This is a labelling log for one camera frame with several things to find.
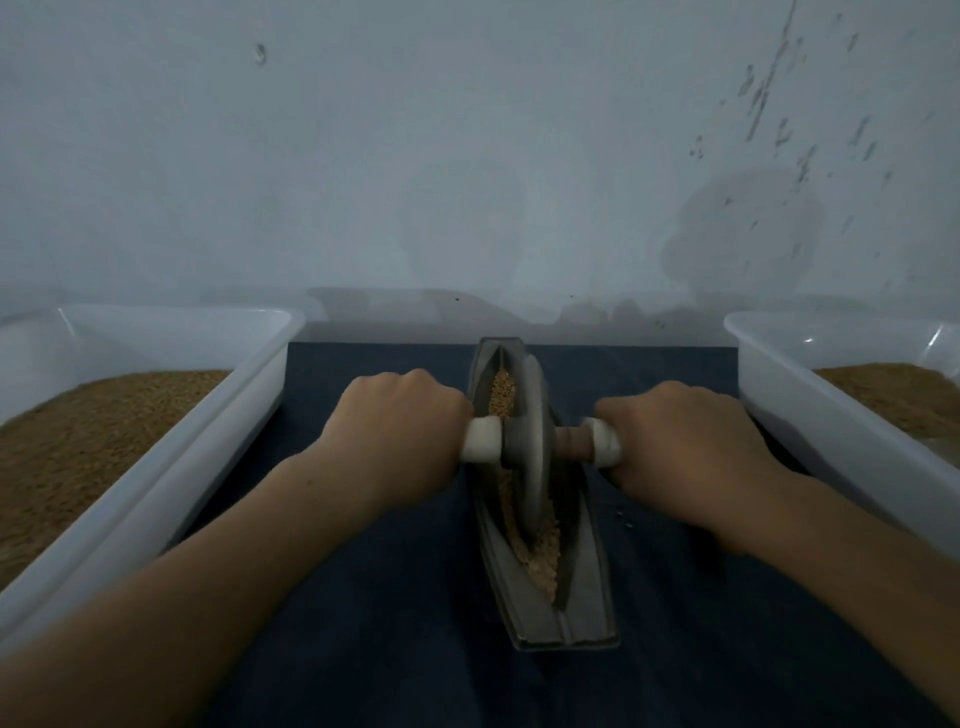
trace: white handle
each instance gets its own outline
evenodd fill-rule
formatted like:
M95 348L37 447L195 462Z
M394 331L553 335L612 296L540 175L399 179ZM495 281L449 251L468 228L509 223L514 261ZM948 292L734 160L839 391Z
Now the white handle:
M593 439L593 465L611 468L623 458L623 448L616 431L603 420L584 418L581 427L589 430ZM499 417L477 417L467 428L467 437L460 450L462 463L499 463L503 448L503 423Z
M467 427L463 449L460 450L462 463L498 463L503 447L503 424L495 415L476 417Z
M585 417L580 423L593 435L593 465L597 468L612 468L623 459L623 448L616 430L595 417Z

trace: white wall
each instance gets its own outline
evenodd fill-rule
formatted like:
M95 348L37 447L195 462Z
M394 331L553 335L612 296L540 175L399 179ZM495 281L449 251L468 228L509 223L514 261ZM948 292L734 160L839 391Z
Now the white wall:
M738 308L955 318L958 34L955 0L5 0L0 313L701 344Z

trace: grinder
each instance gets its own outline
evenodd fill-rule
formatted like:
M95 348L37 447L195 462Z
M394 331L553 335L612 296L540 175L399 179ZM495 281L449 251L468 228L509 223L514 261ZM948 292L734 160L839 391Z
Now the grinder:
M490 417L493 379L501 369L516 387L513 417ZM563 427L550 406L537 359L517 338L485 338L470 368L468 396L477 419L461 453L472 493L480 547L500 616L521 650L598 649L619 644L607 556L590 507L582 462L614 465L615 433L587 420ZM549 499L560 529L557 589L551 603L510 545L497 490L499 468L513 473L514 507L524 541L543 528Z

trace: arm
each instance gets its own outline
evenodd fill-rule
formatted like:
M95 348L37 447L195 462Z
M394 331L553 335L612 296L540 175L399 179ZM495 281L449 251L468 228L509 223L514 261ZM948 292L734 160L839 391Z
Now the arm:
M185 723L331 551L447 482L470 415L426 372L357 379L314 445L0 664L4 723Z
M791 577L960 723L960 565L770 454L740 403L666 382L601 400L628 495Z

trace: dark blue cloth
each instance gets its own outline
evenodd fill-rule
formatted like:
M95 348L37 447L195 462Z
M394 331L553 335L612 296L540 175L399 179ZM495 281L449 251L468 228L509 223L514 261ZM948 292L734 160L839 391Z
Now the dark blue cloth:
M679 379L736 394L726 349L531 347L568 422ZM295 344L283 404L195 528L319 436L356 376L422 367L466 387L472 347ZM779 457L787 456L772 444ZM513 650L463 479L341 547L289 596L209 726L948 725L803 589L744 556L705 569L690 531L591 472L621 645Z

